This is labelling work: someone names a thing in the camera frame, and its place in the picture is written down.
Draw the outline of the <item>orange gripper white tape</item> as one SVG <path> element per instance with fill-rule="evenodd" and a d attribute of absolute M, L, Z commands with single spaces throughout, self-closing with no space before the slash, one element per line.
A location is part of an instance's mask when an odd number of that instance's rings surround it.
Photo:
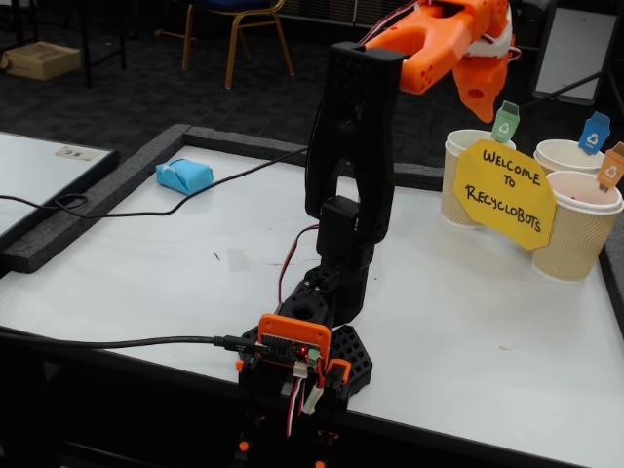
<path fill-rule="evenodd" d="M 487 1 L 489 23 L 452 70 L 461 102 L 482 122 L 490 123 L 494 103 L 511 78 L 512 9 L 508 1 Z"/>

